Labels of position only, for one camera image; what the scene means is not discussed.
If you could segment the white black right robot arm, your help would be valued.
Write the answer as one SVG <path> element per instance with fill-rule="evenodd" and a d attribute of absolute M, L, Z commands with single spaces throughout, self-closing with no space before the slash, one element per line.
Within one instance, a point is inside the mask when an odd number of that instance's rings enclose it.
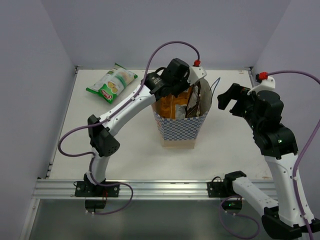
<path fill-rule="evenodd" d="M 298 146 L 294 133 L 282 123 L 284 104 L 280 96 L 270 90 L 250 92 L 233 83 L 217 97 L 218 108 L 225 110 L 231 100 L 234 116 L 246 120 L 253 140 L 270 169 L 277 199 L 257 188 L 242 171 L 225 175 L 223 192 L 227 196 L 239 195 L 259 213 L 266 233 L 275 240 L 294 240 L 303 233 L 317 233 L 320 221 L 311 212 L 298 170 Z"/>

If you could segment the yellow snack bag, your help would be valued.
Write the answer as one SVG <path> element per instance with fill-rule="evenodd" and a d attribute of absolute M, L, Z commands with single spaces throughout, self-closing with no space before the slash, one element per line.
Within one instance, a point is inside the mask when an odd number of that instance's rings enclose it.
<path fill-rule="evenodd" d="M 163 97 L 159 101 L 159 109 L 157 113 L 166 119 L 184 119 L 186 117 L 186 109 L 189 102 L 190 91 L 185 90 L 177 97 L 170 94 Z"/>

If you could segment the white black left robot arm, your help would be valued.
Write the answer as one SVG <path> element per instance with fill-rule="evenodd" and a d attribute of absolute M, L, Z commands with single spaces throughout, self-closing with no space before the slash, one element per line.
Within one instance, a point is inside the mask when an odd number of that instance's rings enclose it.
<path fill-rule="evenodd" d="M 137 89 L 110 112 L 88 118 L 88 123 L 94 126 L 88 130 L 93 158 L 86 173 L 86 190 L 92 196 L 103 193 L 109 158 L 120 148 L 120 143 L 115 139 L 120 129 L 141 110 L 162 97 L 179 94 L 190 86 L 190 66 L 183 60 L 174 58 L 161 70 L 161 74 L 157 71 L 147 73 Z"/>

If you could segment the green Chuba chips bag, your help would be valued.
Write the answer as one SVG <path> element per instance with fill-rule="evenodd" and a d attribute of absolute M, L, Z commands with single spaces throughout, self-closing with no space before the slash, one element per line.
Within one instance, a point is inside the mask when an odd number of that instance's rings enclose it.
<path fill-rule="evenodd" d="M 137 77 L 132 71 L 115 63 L 100 80 L 85 90 L 112 104 L 119 94 Z"/>

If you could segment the dark brown snack bag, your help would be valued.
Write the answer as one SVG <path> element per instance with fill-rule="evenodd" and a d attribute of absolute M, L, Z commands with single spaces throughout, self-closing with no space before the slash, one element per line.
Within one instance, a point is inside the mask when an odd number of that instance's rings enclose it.
<path fill-rule="evenodd" d="M 191 94 L 186 106 L 185 117 L 195 118 L 199 117 L 201 113 L 201 83 L 193 85 Z"/>

